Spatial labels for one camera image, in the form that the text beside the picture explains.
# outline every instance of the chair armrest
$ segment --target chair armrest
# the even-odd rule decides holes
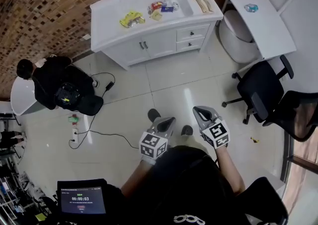
[[[290,79],[293,79],[294,77],[294,71],[289,63],[289,61],[287,60],[285,55],[282,55],[280,57],[280,60],[282,61],[283,65],[284,65],[284,69],[280,71],[279,74],[277,74],[278,78],[281,78],[282,76],[284,76],[286,73],[288,73]]]
[[[258,94],[255,92],[253,93],[251,97],[252,105],[255,109],[255,112],[258,114],[258,116],[262,119],[265,120],[268,117],[268,111],[265,108],[262,100],[258,96]]]

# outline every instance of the sink vanity cabinet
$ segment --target sink vanity cabinet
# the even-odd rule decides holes
[[[195,0],[176,0],[180,9],[162,13],[160,21],[147,14],[147,7],[158,0],[132,1],[101,0],[91,5],[91,49],[102,51],[126,70],[154,58],[204,48],[216,21],[223,18],[214,0],[209,0],[214,12],[208,14]],[[146,23],[123,27],[119,20],[131,9],[143,13]]]

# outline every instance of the cabinet door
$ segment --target cabinet door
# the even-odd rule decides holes
[[[122,62],[127,66],[150,59],[147,50],[142,44],[141,38],[121,42],[118,45],[106,49],[105,53],[114,61]]]
[[[143,37],[143,45],[151,58],[176,52],[176,30],[159,31]]]

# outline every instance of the brick wall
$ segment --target brick wall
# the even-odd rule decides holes
[[[89,5],[96,1],[0,0],[0,98],[10,97],[20,59],[73,57],[90,48],[82,36],[90,33]]]

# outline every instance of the white desk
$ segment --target white desk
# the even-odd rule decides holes
[[[229,0],[226,0],[222,11]],[[296,51],[295,43],[282,18],[269,0],[230,0],[250,30],[262,58],[240,69],[245,70],[253,64]],[[257,12],[247,12],[246,4],[256,4]]]

